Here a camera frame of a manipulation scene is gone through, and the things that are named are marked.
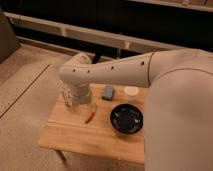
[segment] wooden tabletop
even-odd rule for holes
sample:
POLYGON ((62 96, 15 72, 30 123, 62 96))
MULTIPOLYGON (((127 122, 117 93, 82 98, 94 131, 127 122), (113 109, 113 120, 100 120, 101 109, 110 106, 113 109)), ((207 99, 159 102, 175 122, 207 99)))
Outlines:
MULTIPOLYGON (((143 129, 133 135, 123 135, 116 132, 110 123, 112 109, 126 103, 124 87, 114 86, 115 95, 111 102, 101 99, 103 88, 104 85, 91 84, 93 101, 98 107, 94 118, 88 124, 85 124, 88 117, 85 105, 72 110, 59 96, 42 131, 39 146, 143 164, 143 129)), ((138 97, 132 101, 142 112, 146 92, 146 89, 140 88, 138 97)))

